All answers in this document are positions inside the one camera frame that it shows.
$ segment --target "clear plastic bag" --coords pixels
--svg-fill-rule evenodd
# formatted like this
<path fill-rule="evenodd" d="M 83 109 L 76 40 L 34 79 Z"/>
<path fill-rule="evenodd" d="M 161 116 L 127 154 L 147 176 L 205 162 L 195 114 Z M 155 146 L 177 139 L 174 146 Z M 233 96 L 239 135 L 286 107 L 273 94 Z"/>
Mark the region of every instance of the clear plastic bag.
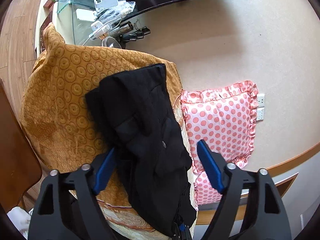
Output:
<path fill-rule="evenodd" d="M 127 14 L 132 13 L 136 2 L 127 2 L 126 0 L 118 0 L 118 5 L 106 10 L 99 18 L 99 21 L 106 23 L 115 18 L 124 18 Z"/>

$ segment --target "black garment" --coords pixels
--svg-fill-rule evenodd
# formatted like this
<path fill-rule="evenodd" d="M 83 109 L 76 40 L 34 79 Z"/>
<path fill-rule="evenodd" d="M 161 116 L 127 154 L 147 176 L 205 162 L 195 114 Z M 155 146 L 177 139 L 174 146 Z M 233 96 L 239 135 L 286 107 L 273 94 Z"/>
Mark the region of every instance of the black garment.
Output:
<path fill-rule="evenodd" d="M 173 236 L 174 222 L 191 227 L 192 161 L 172 111 L 165 65 L 113 74 L 85 97 L 98 130 L 115 146 L 117 172 L 132 207 L 167 236 Z"/>

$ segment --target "white cloth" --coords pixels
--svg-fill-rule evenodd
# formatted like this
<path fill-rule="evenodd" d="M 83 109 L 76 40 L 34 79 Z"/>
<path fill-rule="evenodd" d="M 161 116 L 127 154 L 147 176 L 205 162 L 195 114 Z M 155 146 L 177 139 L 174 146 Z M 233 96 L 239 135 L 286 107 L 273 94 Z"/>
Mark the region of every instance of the white cloth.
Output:
<path fill-rule="evenodd" d="M 28 239 L 31 216 L 20 207 L 14 207 L 7 213 L 7 216 L 19 232 Z"/>

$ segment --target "pink polka dot pillow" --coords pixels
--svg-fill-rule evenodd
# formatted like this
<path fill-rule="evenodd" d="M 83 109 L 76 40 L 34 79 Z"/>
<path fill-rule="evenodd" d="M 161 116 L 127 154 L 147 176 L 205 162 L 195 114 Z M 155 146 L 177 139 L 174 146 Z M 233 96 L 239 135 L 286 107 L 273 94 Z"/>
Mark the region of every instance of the pink polka dot pillow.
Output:
<path fill-rule="evenodd" d="M 222 89 L 188 92 L 183 90 L 181 104 L 187 127 L 198 204 L 220 200 L 212 189 L 196 151 L 204 139 L 214 152 L 227 162 L 243 168 L 253 151 L 258 90 L 251 81 L 235 83 Z"/>

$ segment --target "wall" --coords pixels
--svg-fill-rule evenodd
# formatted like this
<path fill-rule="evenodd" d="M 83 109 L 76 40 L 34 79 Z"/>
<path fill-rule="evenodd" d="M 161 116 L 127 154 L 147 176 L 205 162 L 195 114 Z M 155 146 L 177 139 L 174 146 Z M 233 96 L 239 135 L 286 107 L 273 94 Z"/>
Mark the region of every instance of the wall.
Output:
<path fill-rule="evenodd" d="M 300 215 L 303 214 L 304 225 L 311 218 L 319 204 L 320 196 L 320 152 L 312 158 L 273 178 L 275 183 L 284 180 L 298 172 L 298 176 L 291 187 L 283 196 L 282 200 L 289 218 L 292 238 L 294 239 L 302 230 Z M 242 220 L 235 221 L 231 234 L 240 231 Z M 200 240 L 208 226 L 200 225 L 195 227 L 193 240 Z"/>
<path fill-rule="evenodd" d="M 320 21 L 307 0 L 192 0 L 138 18 L 151 34 L 127 48 L 175 62 L 184 89 L 252 80 L 266 94 L 247 169 L 320 141 Z"/>

